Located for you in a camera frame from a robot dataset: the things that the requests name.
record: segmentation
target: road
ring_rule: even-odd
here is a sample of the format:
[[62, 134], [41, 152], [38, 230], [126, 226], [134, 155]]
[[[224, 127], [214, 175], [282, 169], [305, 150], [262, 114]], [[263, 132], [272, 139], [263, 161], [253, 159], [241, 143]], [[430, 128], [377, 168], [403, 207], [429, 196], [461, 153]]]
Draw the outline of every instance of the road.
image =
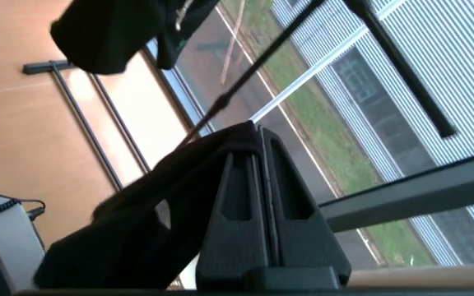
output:
[[[231, 33], [221, 15], [213, 11], [188, 41], [177, 63], [176, 68], [205, 110], [250, 65], [246, 58], [240, 65], [236, 64], [239, 51], [242, 50], [236, 45], [226, 84], [221, 85], [221, 72], [230, 38]], [[271, 99], [272, 96], [267, 87], [259, 75], [255, 74], [231, 100], [230, 106], [219, 114], [212, 124], [216, 129], [220, 129], [246, 121]], [[335, 196], [331, 188], [281, 110], [273, 109], [261, 119], [259, 124], [281, 137], [316, 202], [333, 200]], [[356, 231], [337, 234], [337, 238], [355, 269], [376, 266], [374, 258]]]

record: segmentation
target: orange floor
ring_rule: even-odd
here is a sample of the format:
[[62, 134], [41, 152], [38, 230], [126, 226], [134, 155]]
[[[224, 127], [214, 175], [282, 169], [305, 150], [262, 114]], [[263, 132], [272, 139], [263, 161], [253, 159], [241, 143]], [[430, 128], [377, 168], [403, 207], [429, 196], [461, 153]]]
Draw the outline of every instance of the orange floor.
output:
[[[47, 246], [85, 225], [114, 191], [52, 76], [21, 74], [24, 63], [63, 59], [49, 23], [68, 3], [0, 0], [0, 194], [47, 203], [35, 222]], [[142, 171], [86, 74], [63, 75], [122, 182], [138, 178]], [[153, 166], [185, 135], [165, 92], [139, 55], [124, 74], [102, 79]]]

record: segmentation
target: black garment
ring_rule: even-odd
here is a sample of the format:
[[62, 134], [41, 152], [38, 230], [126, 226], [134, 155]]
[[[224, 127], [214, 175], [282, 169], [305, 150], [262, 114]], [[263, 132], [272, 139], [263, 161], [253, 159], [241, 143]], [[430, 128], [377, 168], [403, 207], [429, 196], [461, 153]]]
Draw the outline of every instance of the black garment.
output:
[[[41, 289], [165, 289], [199, 253], [229, 152], [260, 157], [252, 122], [196, 140], [101, 203], [93, 222], [56, 242], [35, 275]], [[154, 211], [166, 199], [171, 228]]]
[[157, 66], [171, 69], [218, 2], [194, 0], [177, 31], [177, 11], [185, 0], [73, 0], [50, 34], [67, 60], [95, 74], [124, 72], [135, 53], [156, 37]]

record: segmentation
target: corrugated metal building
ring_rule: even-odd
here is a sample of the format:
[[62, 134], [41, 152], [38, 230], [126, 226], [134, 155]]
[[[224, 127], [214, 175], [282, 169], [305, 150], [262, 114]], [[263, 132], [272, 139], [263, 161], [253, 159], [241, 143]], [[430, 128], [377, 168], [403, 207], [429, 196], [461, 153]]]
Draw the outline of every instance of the corrugated metal building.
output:
[[[288, 25], [309, 0], [275, 0]], [[373, 0], [375, 11], [457, 127], [442, 141], [365, 26], [329, 0], [292, 36], [328, 97], [390, 182], [474, 155], [474, 1]], [[411, 220], [441, 265], [474, 263], [474, 206]]]

